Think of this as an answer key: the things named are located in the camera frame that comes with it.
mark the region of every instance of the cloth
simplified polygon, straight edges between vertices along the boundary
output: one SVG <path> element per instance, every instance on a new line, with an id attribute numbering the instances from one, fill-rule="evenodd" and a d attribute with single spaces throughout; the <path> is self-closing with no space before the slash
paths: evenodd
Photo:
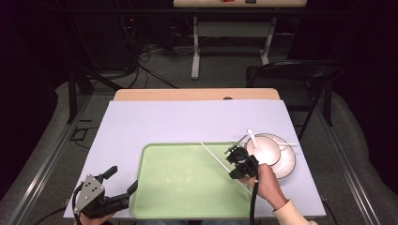
<path id="1" fill-rule="evenodd" d="M 276 217 L 281 225 L 316 225 L 317 223 L 314 221 L 307 221 L 301 213 L 298 211 L 296 206 L 292 201 L 284 205 L 282 208 L 277 211 L 272 212 L 272 215 Z"/>

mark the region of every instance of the white plate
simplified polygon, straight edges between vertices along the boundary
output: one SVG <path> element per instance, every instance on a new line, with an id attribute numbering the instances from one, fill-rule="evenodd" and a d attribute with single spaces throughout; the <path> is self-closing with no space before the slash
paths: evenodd
<path id="1" fill-rule="evenodd" d="M 256 139 L 258 142 L 260 140 L 262 140 L 261 137 L 263 137 L 263 138 L 267 137 L 267 138 L 273 140 L 275 142 L 275 144 L 278 146 L 278 148 L 280 149 L 281 155 L 280 155 L 279 160 L 274 164 L 267 163 L 268 165 L 271 166 L 272 170 L 275 172 L 276 177 L 278 179 L 286 177 L 295 169 L 296 155 L 295 155 L 295 152 L 293 151 L 292 147 L 290 145 L 278 145 L 278 143 L 286 143 L 286 141 L 284 139 L 282 139 L 279 136 L 276 136 L 273 134 L 266 134 L 266 133 L 256 134 L 255 137 L 259 137 Z M 274 147 L 273 147 L 274 145 L 270 144 L 269 146 L 271 146 L 272 151 L 275 151 Z M 259 158 L 263 157 L 263 155 L 258 155 L 257 151 L 253 151 L 254 147 L 253 147 L 252 140 L 248 140 L 245 147 L 248 150 L 249 155 L 254 155 L 256 158 L 257 158 L 257 156 L 259 156 Z M 264 160 L 263 159 L 260 160 L 259 158 L 257 158 L 257 160 L 259 160 L 260 164 L 262 164 L 261 162 Z"/>

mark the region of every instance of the gray carpet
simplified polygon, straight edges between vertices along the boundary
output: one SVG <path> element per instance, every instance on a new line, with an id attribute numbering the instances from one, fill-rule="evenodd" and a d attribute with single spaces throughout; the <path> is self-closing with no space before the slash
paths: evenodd
<path id="1" fill-rule="evenodd" d="M 221 39 L 210 40 L 203 48 L 200 79 L 191 80 L 191 54 L 176 54 L 165 51 L 153 52 L 142 65 L 159 73 L 169 82 L 181 88 L 189 87 L 243 87 L 246 67 L 261 64 L 258 49 L 261 41 L 237 39 L 238 42 L 225 42 Z M 284 59 L 291 38 L 276 36 L 272 41 L 269 59 L 271 62 Z M 123 86 L 130 85 L 135 74 L 115 80 Z M 83 114 L 78 118 L 79 128 L 90 128 L 83 141 L 65 142 L 62 144 L 62 156 L 46 181 L 26 224 L 34 224 L 40 218 L 55 209 L 61 208 L 75 187 L 84 165 L 90 144 L 93 142 L 97 127 L 100 125 L 112 91 L 99 82 L 93 82 L 97 92 L 89 100 Z M 163 82 L 141 71 L 132 88 L 170 88 Z M 0 202 L 0 224 L 8 224 L 12 213 L 17 208 L 30 183 L 34 180 L 47 156 L 59 144 L 59 139 L 68 120 L 68 89 L 63 84 L 57 89 L 59 102 L 54 118 L 43 134 L 32 157 L 26 163 L 14 185 L 3 201 Z M 343 99 L 338 95 L 332 100 L 332 119 L 334 130 L 346 151 L 352 166 L 368 194 L 370 202 L 377 212 L 381 224 L 398 224 L 394 214 L 397 207 L 397 196 L 379 180 L 375 170 L 368 162 L 366 142 L 355 118 L 350 113 Z M 360 208 L 355 201 L 351 188 L 346 182 L 339 159 L 333 149 L 332 140 L 322 123 L 323 118 L 316 113 L 304 133 L 301 146 L 313 174 L 320 194 L 327 198 L 326 203 L 337 217 L 339 224 L 365 224 Z M 330 212 L 327 216 L 315 218 L 319 224 L 335 224 Z M 53 215 L 41 224 L 71 224 L 71 220 L 62 218 L 63 213 Z M 132 224 L 131 221 L 114 221 L 115 224 Z M 277 224 L 274 219 L 262 221 L 262 224 Z"/>

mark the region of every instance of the black chair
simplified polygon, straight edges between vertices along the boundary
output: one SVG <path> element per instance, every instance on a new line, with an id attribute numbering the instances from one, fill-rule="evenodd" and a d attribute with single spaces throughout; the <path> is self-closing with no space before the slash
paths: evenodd
<path id="1" fill-rule="evenodd" d="M 246 69 L 246 87 L 275 88 L 289 112 L 307 112 L 298 134 L 300 140 L 314 108 L 324 93 L 324 116 L 331 124 L 331 84 L 343 75 L 342 66 L 330 60 L 285 60 Z"/>

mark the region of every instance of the green tray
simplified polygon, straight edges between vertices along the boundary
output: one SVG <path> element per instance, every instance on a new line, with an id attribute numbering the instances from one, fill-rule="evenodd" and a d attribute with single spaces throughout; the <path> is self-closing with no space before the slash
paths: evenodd
<path id="1" fill-rule="evenodd" d="M 230 171 L 232 142 L 204 145 Z M 251 196 L 200 143 L 152 143 L 142 153 L 135 218 L 246 218 Z"/>

